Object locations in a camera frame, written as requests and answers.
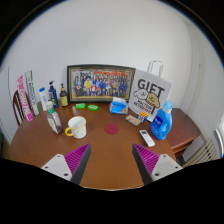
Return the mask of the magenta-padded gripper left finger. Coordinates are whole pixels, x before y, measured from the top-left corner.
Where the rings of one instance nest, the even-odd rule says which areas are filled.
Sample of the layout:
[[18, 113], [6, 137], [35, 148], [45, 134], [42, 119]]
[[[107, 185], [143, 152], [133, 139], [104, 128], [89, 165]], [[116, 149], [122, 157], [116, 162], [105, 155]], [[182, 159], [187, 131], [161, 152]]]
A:
[[56, 154], [42, 169], [79, 185], [90, 155], [91, 144], [88, 143], [66, 155]]

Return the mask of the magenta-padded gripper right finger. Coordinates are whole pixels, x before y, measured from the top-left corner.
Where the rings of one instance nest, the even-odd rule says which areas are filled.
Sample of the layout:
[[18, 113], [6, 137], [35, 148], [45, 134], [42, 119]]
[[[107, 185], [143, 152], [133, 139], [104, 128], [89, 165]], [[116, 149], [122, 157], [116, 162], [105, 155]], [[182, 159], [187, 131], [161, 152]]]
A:
[[158, 155], [143, 146], [134, 144], [132, 154], [144, 185], [180, 171], [182, 167], [167, 154]]

